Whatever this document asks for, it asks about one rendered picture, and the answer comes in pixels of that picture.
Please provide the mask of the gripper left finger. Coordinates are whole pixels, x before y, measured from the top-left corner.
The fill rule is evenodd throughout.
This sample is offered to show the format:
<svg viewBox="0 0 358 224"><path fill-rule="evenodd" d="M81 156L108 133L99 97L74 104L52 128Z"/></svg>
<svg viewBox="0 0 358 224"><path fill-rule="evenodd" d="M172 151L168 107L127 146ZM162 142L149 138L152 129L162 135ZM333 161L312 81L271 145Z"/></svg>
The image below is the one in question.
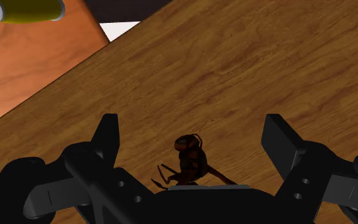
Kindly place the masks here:
<svg viewBox="0 0 358 224"><path fill-rule="evenodd" d="M87 224L151 224L153 193L114 163L118 116L103 115L91 141L67 146L56 161L12 160L0 172L0 224L51 224L75 207Z"/></svg>

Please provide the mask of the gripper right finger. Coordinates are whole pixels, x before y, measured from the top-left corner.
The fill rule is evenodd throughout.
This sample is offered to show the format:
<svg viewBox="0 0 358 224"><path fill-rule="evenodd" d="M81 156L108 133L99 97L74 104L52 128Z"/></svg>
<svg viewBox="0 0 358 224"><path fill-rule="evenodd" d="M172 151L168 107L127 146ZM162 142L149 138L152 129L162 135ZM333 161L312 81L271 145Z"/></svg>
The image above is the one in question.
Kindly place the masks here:
<svg viewBox="0 0 358 224"><path fill-rule="evenodd" d="M276 193L293 224L316 224L323 202L358 224L358 156L340 158L325 144L302 139L279 114L267 114L261 145L284 180Z"/></svg>

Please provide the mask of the brown insect figure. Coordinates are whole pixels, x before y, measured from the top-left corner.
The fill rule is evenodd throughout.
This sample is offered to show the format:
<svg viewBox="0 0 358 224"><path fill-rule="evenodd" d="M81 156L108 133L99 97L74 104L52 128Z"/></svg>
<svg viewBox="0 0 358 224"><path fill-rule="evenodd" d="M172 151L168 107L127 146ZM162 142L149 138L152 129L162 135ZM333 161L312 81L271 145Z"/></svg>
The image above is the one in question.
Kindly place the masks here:
<svg viewBox="0 0 358 224"><path fill-rule="evenodd" d="M165 164L157 165L163 182L168 185L171 181L176 181L176 186L191 186L197 185L196 181L206 174L211 174L226 185L235 185L236 182L208 164L202 147L203 141L198 134L187 134L177 138L174 149L179 152L180 171L176 172Z"/></svg>

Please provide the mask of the yellow and grey cylinder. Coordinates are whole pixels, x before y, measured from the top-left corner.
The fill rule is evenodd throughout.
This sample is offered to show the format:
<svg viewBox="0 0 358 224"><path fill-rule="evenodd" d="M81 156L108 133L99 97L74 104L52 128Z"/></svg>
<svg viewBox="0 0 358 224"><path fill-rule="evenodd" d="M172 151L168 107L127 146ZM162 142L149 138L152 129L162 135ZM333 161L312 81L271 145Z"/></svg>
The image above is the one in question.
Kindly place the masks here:
<svg viewBox="0 0 358 224"><path fill-rule="evenodd" d="M0 23L58 21L64 15L63 0L0 0Z"/></svg>

